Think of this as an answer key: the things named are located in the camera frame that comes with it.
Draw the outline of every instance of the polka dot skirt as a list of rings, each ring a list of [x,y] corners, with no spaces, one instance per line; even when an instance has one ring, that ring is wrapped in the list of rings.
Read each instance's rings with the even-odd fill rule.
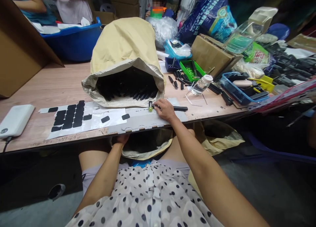
[[[161,165],[118,171],[111,197],[77,213],[70,226],[223,226],[181,171]]]

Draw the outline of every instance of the gray floor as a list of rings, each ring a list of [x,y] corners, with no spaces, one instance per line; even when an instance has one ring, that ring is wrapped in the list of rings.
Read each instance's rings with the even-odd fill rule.
[[[297,171],[301,164],[230,161],[254,153],[258,153],[254,147],[243,144],[216,160],[271,226],[316,226],[316,194]],[[44,158],[25,170],[0,187],[0,226],[65,226],[82,199],[75,149]],[[66,193],[54,202],[45,200],[57,183],[66,185]]]

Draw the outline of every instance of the plastic bottle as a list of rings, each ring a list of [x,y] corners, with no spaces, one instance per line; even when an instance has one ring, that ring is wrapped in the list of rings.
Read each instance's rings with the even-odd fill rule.
[[[263,26],[254,22],[244,22],[224,43],[224,48],[233,53],[242,53],[246,48],[262,34]]]
[[[272,17],[277,13],[277,8],[259,7],[249,19],[240,25],[224,43],[224,48],[233,53],[242,53],[270,26]]]
[[[201,95],[207,87],[210,86],[210,83],[213,82],[213,77],[211,75],[204,75],[200,78],[197,83],[191,89],[191,93],[194,95]]]

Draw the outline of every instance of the white power bank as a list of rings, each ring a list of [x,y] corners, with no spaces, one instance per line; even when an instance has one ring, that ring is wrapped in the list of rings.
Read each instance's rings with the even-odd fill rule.
[[[13,106],[0,124],[0,138],[21,135],[34,109],[30,104]]]

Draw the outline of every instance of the wrist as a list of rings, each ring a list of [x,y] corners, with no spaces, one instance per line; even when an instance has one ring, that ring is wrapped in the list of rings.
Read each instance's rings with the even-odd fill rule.
[[[177,116],[175,116],[175,117],[169,119],[168,122],[170,123],[171,126],[173,126],[173,125],[176,124],[177,122],[181,122],[181,121],[180,121],[180,119],[179,119]]]
[[[124,144],[123,143],[115,143],[113,146],[112,146],[112,149],[119,149],[120,151],[122,151],[124,148]]]

